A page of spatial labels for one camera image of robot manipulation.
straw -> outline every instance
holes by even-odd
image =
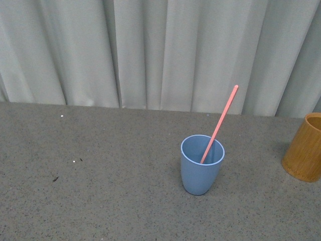
[[[224,108],[224,110],[223,110],[223,113],[222,113],[222,115],[221,115],[221,117],[220,117],[220,119],[219,119],[219,122],[217,123],[217,125],[216,125],[216,127],[215,127],[215,130],[214,130],[214,132],[213,132],[213,134],[212,134],[212,137],[211,137],[211,139],[210,139],[210,142],[209,142],[209,144],[208,144],[207,147],[206,147],[205,153],[204,153],[204,155],[203,155],[203,157],[202,157],[202,160],[201,160],[201,164],[203,164],[203,162],[205,161],[205,159],[206,159],[206,157],[207,157],[207,154],[208,154],[208,152],[209,152],[209,150],[210,150],[210,148],[211,148],[211,146],[212,146],[212,144],[213,144],[213,141],[215,140],[215,137],[216,137],[216,135],[217,135],[217,132],[219,131],[219,129],[220,129],[220,127],[221,127],[221,124],[222,124],[222,122],[223,122],[223,120],[224,120],[224,118],[225,118],[225,116],[226,116],[226,113],[227,113],[227,111],[229,110],[229,108],[230,108],[230,106],[231,106],[231,104],[232,104],[232,101],[233,101],[233,99],[234,99],[234,97],[235,97],[235,94],[236,94],[238,88],[239,88],[239,86],[238,86],[238,85],[235,85],[234,88],[233,88],[233,90],[232,90],[232,93],[231,93],[231,95],[230,95],[230,98],[229,98],[229,100],[227,101],[226,106],[225,106],[225,108]]]

wooden cup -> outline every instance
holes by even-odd
[[[305,116],[283,157],[282,166],[305,182],[316,182],[321,177],[321,113]]]

blue cup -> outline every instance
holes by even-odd
[[[221,143],[215,140],[203,164],[201,159],[211,137],[193,135],[181,144],[181,176],[186,191],[192,195],[206,193],[219,173],[225,151]]]

cup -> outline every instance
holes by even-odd
[[[206,193],[219,173],[225,151],[221,143],[215,140],[203,164],[200,164],[211,137],[193,135],[185,138],[181,144],[181,176],[183,186],[192,195]]]
[[[316,182],[321,177],[321,113],[307,114],[282,160],[293,177]]]

curtain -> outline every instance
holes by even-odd
[[[321,112],[320,0],[1,0],[0,101]]]

